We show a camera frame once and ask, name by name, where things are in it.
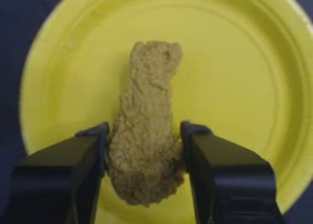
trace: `fried chicken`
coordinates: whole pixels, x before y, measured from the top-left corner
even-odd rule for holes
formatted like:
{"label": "fried chicken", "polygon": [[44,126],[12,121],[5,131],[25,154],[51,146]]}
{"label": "fried chicken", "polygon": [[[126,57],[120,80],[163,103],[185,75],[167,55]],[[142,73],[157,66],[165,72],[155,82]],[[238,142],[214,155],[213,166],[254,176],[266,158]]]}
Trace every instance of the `fried chicken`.
{"label": "fried chicken", "polygon": [[107,153],[112,186],[130,205],[159,203],[183,183],[170,85],[181,59],[181,46],[159,41],[138,42],[131,53],[131,80]]}

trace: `breaded food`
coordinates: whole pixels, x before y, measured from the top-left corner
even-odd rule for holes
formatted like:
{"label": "breaded food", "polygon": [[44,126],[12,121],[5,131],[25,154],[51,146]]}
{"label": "breaded food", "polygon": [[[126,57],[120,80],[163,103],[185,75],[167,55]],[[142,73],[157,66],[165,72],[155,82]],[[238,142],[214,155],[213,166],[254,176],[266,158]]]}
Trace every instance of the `breaded food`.
{"label": "breaded food", "polygon": [[159,203],[183,183],[170,85],[181,59],[181,46],[161,41],[138,42],[131,53],[131,80],[107,155],[112,186],[130,205]]}

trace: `black plastic jaw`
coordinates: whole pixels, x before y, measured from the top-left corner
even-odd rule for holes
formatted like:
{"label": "black plastic jaw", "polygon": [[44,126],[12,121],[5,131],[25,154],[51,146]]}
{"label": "black plastic jaw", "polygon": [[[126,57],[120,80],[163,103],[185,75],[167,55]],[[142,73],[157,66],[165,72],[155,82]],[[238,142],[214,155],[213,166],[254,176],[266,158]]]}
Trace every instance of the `black plastic jaw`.
{"label": "black plastic jaw", "polygon": [[203,126],[181,124],[198,224],[282,224],[274,170]]}
{"label": "black plastic jaw", "polygon": [[94,223],[107,136],[103,123],[25,158],[1,223]]}

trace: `dark background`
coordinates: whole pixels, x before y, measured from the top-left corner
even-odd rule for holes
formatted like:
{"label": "dark background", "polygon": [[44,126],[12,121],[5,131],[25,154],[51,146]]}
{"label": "dark background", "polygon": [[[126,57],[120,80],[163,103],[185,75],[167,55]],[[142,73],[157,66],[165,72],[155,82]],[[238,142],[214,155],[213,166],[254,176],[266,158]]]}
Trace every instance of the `dark background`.
{"label": "dark background", "polygon": [[[59,1],[0,0],[0,214],[7,204],[9,172],[25,156],[19,124],[23,63],[40,25]],[[313,0],[298,2],[312,18]],[[312,208],[313,185],[285,216],[288,224],[312,223]]]}

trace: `plate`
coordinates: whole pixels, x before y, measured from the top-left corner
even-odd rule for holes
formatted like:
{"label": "plate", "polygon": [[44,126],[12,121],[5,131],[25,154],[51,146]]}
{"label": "plate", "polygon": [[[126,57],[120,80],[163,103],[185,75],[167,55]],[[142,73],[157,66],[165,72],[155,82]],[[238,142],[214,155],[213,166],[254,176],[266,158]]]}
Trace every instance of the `plate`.
{"label": "plate", "polygon": [[[266,158],[285,212],[312,178],[313,29],[293,0],[64,0],[36,37],[21,82],[31,153],[112,123],[137,41],[183,47],[173,81],[182,120]],[[189,178],[150,208],[119,200],[108,177],[96,223],[195,223]]]}

